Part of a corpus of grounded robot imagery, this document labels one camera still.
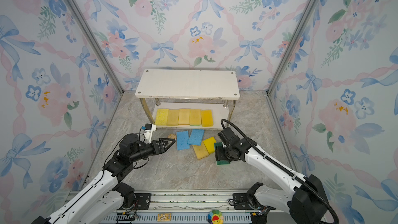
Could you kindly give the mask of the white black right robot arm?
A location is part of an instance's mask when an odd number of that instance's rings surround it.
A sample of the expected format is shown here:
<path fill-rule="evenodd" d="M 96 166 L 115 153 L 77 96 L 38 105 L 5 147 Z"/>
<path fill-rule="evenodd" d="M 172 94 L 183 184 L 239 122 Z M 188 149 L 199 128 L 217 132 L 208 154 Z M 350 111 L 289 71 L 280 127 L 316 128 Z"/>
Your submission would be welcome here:
<path fill-rule="evenodd" d="M 305 176 L 286 167 L 252 139 L 239 138 L 231 128 L 224 128 L 218 136 L 222 144 L 215 149 L 216 161 L 245 162 L 280 187 L 277 190 L 255 183 L 245 194 L 234 195 L 235 209 L 248 208 L 264 214 L 278 209 L 290 214 L 297 224 L 322 224 L 326 213 L 332 215 L 334 223 L 339 221 L 318 177 Z"/>

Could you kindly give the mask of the pale yellow sponge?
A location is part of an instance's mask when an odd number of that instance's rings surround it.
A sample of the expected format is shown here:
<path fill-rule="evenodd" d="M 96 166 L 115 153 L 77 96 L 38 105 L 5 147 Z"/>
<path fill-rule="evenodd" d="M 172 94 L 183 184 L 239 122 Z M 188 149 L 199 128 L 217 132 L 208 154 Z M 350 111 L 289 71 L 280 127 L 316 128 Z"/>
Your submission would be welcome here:
<path fill-rule="evenodd" d="M 179 110 L 169 110 L 166 125 L 167 126 L 179 125 Z"/>
<path fill-rule="evenodd" d="M 192 145 L 192 147 L 198 160 L 209 156 L 209 152 L 207 151 L 204 143 L 202 143 L 201 145 Z"/>

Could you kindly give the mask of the yellow green-backed sponge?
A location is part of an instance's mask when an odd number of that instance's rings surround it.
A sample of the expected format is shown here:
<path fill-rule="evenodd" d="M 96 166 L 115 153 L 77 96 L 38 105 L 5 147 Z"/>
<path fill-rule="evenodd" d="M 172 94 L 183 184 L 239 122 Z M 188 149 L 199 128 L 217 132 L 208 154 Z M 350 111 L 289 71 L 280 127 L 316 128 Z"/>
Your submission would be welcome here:
<path fill-rule="evenodd" d="M 189 125 L 201 125 L 201 110 L 200 109 L 190 109 L 190 123 Z"/>

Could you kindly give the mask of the bright yellow foam sponge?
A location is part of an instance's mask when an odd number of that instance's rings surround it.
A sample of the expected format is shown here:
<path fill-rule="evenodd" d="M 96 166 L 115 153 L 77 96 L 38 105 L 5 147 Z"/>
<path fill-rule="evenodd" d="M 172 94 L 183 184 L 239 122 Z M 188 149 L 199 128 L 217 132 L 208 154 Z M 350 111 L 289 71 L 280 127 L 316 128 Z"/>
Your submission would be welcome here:
<path fill-rule="evenodd" d="M 209 154 L 214 153 L 215 152 L 215 143 L 216 143 L 216 139 L 214 137 L 205 139 L 203 141 L 203 144 L 205 145 L 205 148 L 207 150 L 207 152 Z"/>

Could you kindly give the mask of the yellow orange-backed sponge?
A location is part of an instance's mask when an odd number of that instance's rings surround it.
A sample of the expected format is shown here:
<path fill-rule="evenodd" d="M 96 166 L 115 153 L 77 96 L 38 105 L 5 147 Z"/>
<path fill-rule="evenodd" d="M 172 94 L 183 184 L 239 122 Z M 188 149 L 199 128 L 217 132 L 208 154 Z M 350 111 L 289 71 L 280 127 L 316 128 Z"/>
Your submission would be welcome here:
<path fill-rule="evenodd" d="M 190 124 L 190 109 L 182 108 L 179 110 L 178 124 L 179 125 Z"/>

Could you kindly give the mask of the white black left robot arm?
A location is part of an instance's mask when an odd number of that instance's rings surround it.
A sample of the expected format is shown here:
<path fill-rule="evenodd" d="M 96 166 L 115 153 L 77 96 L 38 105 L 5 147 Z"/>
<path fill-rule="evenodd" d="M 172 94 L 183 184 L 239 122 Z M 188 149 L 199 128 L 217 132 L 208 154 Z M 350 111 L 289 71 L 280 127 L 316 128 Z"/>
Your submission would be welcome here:
<path fill-rule="evenodd" d="M 98 224 L 113 211 L 136 208 L 139 200 L 133 187 L 123 179 L 141 160 L 167 152 L 174 139 L 159 138 L 145 143 L 140 135 L 125 135 L 118 143 L 118 150 L 104 163 L 103 169 L 88 185 L 68 203 L 48 217 L 37 217 L 35 224 Z"/>

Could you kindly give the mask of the bright yellow cellulose sponge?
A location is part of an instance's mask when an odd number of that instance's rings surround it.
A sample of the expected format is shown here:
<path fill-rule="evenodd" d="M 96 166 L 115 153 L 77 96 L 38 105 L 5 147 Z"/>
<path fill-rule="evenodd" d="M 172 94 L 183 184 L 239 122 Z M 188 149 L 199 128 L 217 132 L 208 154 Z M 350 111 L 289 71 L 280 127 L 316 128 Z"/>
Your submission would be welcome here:
<path fill-rule="evenodd" d="M 157 109 L 155 117 L 155 125 L 167 125 L 168 115 L 169 115 L 169 109 L 166 108 Z"/>

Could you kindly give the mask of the green scouring sponge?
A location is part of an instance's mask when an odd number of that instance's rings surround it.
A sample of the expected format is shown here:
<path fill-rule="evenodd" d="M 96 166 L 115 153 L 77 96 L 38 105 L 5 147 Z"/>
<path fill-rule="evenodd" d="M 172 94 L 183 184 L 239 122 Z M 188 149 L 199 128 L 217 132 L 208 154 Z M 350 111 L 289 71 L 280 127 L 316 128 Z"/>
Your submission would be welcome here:
<path fill-rule="evenodd" d="M 215 159 L 216 164 L 218 166 L 229 165 L 230 161 L 228 160 L 226 149 L 223 146 L 222 142 L 214 143 L 215 149 Z"/>

